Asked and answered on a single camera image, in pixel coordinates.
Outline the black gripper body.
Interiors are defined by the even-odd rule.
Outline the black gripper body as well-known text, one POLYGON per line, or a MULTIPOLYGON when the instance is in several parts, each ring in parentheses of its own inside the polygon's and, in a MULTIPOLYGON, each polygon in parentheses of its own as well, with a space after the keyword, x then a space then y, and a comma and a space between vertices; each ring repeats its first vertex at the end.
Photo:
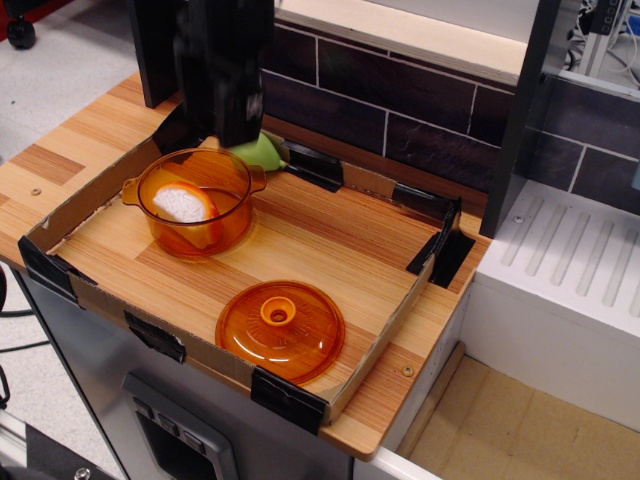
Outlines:
POLYGON ((260 135, 260 55, 274 18, 272 1, 188 1, 178 12, 173 50, 185 116, 223 147, 260 135))

